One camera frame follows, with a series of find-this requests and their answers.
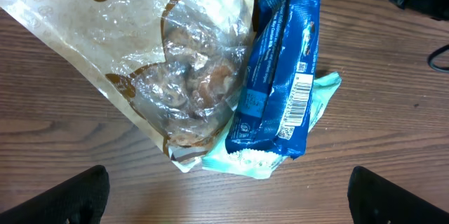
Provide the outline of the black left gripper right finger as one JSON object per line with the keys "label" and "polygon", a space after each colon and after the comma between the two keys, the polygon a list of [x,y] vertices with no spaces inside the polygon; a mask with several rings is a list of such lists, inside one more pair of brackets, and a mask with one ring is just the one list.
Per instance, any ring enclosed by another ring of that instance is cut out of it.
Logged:
{"label": "black left gripper right finger", "polygon": [[354,224],[448,224],[448,212],[362,166],[351,173],[347,198]]}

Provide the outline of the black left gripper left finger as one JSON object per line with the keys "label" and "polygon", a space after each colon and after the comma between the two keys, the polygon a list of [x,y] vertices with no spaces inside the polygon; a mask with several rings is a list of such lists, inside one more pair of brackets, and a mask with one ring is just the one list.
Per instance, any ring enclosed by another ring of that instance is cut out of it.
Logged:
{"label": "black left gripper left finger", "polygon": [[106,168],[96,165],[4,211],[1,222],[98,224],[107,205],[109,189]]}

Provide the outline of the teal snack packet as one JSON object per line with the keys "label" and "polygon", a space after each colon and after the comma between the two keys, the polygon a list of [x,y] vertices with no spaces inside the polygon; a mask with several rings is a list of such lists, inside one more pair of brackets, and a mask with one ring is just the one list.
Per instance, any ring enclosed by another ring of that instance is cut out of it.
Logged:
{"label": "teal snack packet", "polygon": [[[311,104],[309,106],[309,130],[322,117],[330,99],[341,83],[342,79],[337,72],[314,80]],[[217,136],[213,148],[202,158],[203,169],[233,173],[255,179],[267,179],[287,157],[295,159],[305,153],[306,136],[301,136],[293,141],[299,148],[298,151],[288,150],[286,140],[281,138],[277,146],[266,151],[246,148],[228,153],[225,147],[225,140],[231,126],[232,121],[228,121],[223,131]]]}

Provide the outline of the blue cookie packet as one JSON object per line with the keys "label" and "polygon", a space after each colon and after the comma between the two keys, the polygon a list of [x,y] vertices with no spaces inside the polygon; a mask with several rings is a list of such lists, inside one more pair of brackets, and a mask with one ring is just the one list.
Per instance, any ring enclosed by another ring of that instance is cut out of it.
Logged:
{"label": "blue cookie packet", "polygon": [[268,150],[308,136],[319,49],[321,0],[258,0],[259,23],[233,123],[228,153]]}

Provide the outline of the beige mushroom snack bag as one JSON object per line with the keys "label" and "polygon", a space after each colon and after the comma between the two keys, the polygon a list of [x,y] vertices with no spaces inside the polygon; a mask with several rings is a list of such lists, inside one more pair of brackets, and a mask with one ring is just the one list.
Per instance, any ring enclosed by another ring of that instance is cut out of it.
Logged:
{"label": "beige mushroom snack bag", "polygon": [[239,99],[254,0],[1,0],[181,170],[215,144]]}

